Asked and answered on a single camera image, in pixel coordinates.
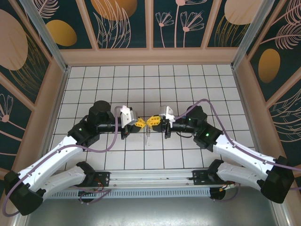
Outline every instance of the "yellow object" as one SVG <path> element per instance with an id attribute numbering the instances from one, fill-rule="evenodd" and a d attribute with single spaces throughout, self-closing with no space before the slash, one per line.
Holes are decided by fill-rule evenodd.
<path id="1" fill-rule="evenodd" d="M 23 67 L 28 54 L 26 33 L 20 23 L 0 9 L 0 65 L 16 71 Z"/>
<path id="2" fill-rule="evenodd" d="M 272 48 L 265 50 L 260 57 L 258 74 L 261 81 L 269 83 L 276 77 L 280 68 L 280 55 Z"/>
<path id="3" fill-rule="evenodd" d="M 126 18 L 122 9 L 128 17 L 133 15 L 137 9 L 137 0 L 91 0 L 91 3 L 99 15 L 114 21 Z"/>
<path id="4" fill-rule="evenodd" d="M 142 118 L 138 118 L 138 122 L 135 123 L 135 126 L 143 129 L 146 126 L 146 123 Z"/>
<path id="5" fill-rule="evenodd" d="M 54 41 L 61 46 L 72 46 L 77 41 L 74 29 L 62 20 L 52 20 L 46 24 Z"/>
<path id="6" fill-rule="evenodd" d="M 161 122 L 160 116 L 152 116 L 147 121 L 146 124 L 152 129 L 152 126 L 158 126 Z"/>
<path id="7" fill-rule="evenodd" d="M 250 24 L 256 15 L 262 0 L 227 0 L 225 16 L 231 24 Z"/>

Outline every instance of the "white grid floor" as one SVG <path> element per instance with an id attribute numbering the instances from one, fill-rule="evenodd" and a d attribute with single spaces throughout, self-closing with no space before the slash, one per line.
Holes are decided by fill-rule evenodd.
<path id="1" fill-rule="evenodd" d="M 146 65 L 73 67 L 64 93 L 51 142 L 54 148 L 67 132 L 88 114 L 97 100 L 111 103 L 111 110 L 127 105 L 145 121 L 158 114 L 161 105 L 170 106 L 175 115 L 202 98 L 214 105 L 230 137 L 254 147 L 238 90 L 229 65 Z M 201 103 L 208 122 L 221 129 L 208 103 Z M 103 150 L 113 134 L 103 134 L 91 148 Z M 208 167 L 222 156 L 201 150 L 193 138 L 152 132 L 145 144 L 144 132 L 120 136 L 107 153 L 82 152 L 60 170 L 86 161 L 95 170 L 182 169 Z"/>

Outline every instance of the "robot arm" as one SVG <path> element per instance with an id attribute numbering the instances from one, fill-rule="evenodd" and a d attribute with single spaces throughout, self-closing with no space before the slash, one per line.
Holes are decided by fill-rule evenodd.
<path id="1" fill-rule="evenodd" d="M 145 123 L 137 118 L 137 114 L 131 108 L 123 106 L 116 125 L 115 118 L 111 113 L 111 106 L 105 101 L 97 101 L 89 109 L 89 114 L 73 126 L 68 132 L 68 136 L 57 147 L 19 173 L 10 171 L 4 177 L 5 192 L 8 194 L 12 187 L 27 175 L 28 177 L 12 192 L 9 199 L 22 215 L 30 214 L 53 193 L 72 185 L 81 184 L 83 181 L 90 184 L 94 179 L 95 171 L 86 162 L 80 162 L 71 170 L 51 177 L 70 158 L 83 151 L 82 148 L 74 146 L 57 151 L 59 148 L 66 145 L 89 147 L 99 139 L 100 134 L 114 132 L 116 126 L 118 132 L 121 133 L 121 139 L 125 139 L 130 133 L 137 133 L 148 124 L 154 131 L 164 132 L 165 139 L 169 138 L 172 132 L 191 133 L 194 135 L 194 142 L 200 148 L 226 156 L 244 166 L 233 166 L 221 160 L 215 160 L 207 171 L 212 181 L 222 179 L 242 183 L 260 190 L 268 199 L 282 203 L 294 180 L 292 171 L 259 161 L 238 150 L 237 146 L 267 161 L 288 165 L 287 159 L 280 156 L 276 160 L 237 142 L 235 142 L 235 146 L 232 146 L 223 132 L 208 124 L 206 120 L 207 115 L 201 106 L 196 106 L 185 117 L 177 120 L 170 107 L 162 106 L 160 114 L 151 117 Z M 57 153 L 29 174 L 38 163 L 54 152 Z"/>

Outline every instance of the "white arm segment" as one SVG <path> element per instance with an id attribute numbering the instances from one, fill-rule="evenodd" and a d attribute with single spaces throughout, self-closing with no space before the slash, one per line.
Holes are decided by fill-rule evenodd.
<path id="1" fill-rule="evenodd" d="M 81 184 L 85 177 L 84 171 L 78 166 L 74 166 L 68 171 L 50 177 L 41 186 L 41 189 L 46 190 L 43 194 L 43 200 L 45 201 L 48 197 L 70 186 Z"/>
<path id="2" fill-rule="evenodd" d="M 250 169 L 254 172 L 258 179 L 266 180 L 268 174 L 266 173 L 267 170 L 271 170 L 273 168 L 272 165 L 266 164 L 262 161 L 259 161 L 250 155 L 243 153 L 242 151 L 238 150 L 236 147 L 233 147 L 232 144 L 229 143 L 227 137 L 225 135 L 220 135 L 217 140 L 217 144 L 213 145 L 213 152 L 216 154 L 221 154 L 222 156 L 228 157 L 233 161 L 239 163 L 240 165 Z M 236 141 L 233 141 L 235 145 L 243 148 L 244 150 L 248 151 L 249 153 L 256 155 L 264 160 L 275 162 L 273 157 L 263 155 L 256 151 L 247 148 Z"/>
<path id="3" fill-rule="evenodd" d="M 260 178 L 244 167 L 233 166 L 224 162 L 219 166 L 216 174 L 224 181 L 235 181 L 236 183 L 253 187 L 259 191 L 261 189 L 257 184 Z"/>
<path id="4" fill-rule="evenodd" d="M 44 155 L 42 158 L 36 161 L 33 165 L 21 170 L 19 172 L 19 178 L 24 177 L 34 166 L 36 166 L 39 162 L 41 162 L 51 153 L 56 152 L 58 148 L 65 145 L 74 145 L 76 144 L 76 142 L 77 141 L 72 137 L 64 137 L 64 139 L 54 149 L 52 149 L 50 152 L 48 152 L 46 155 Z M 40 167 L 38 167 L 28 178 L 26 178 L 23 181 L 23 183 L 29 184 L 29 189 L 33 192 L 38 191 L 41 188 L 41 185 L 44 183 L 44 181 L 47 181 L 48 178 L 52 174 L 54 174 L 70 158 L 82 151 L 82 148 L 69 147 L 62 150 L 60 153 L 56 153 L 54 156 L 52 156 L 50 159 L 44 162 Z"/>

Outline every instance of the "flower illustration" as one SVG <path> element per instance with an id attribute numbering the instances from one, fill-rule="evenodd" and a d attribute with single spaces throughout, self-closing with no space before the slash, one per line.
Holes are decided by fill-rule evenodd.
<path id="1" fill-rule="evenodd" d="M 172 16 L 170 15 L 170 12 L 169 13 L 162 13 L 162 15 L 161 15 L 161 13 L 156 13 L 156 19 L 157 19 L 157 22 L 160 26 L 162 44 L 163 44 L 163 47 L 165 48 L 165 44 L 164 44 L 164 40 L 163 40 L 162 27 L 173 25 L 174 20 L 172 20 Z"/>
<path id="2" fill-rule="evenodd" d="M 187 12 L 181 13 L 181 23 L 184 31 L 183 47 L 185 47 L 185 36 L 186 32 L 197 31 L 204 28 L 204 23 L 202 18 L 202 12 L 200 13 L 190 13 L 187 17 Z"/>
<path id="3" fill-rule="evenodd" d="M 197 5 L 207 2 L 207 0 L 175 0 L 178 6 Z"/>
<path id="4" fill-rule="evenodd" d="M 10 95 L 8 95 L 7 99 L 5 100 L 4 95 L 2 93 L 0 94 L 0 121 L 1 122 L 9 121 L 9 115 L 13 107 L 13 101 L 14 99 Z"/>

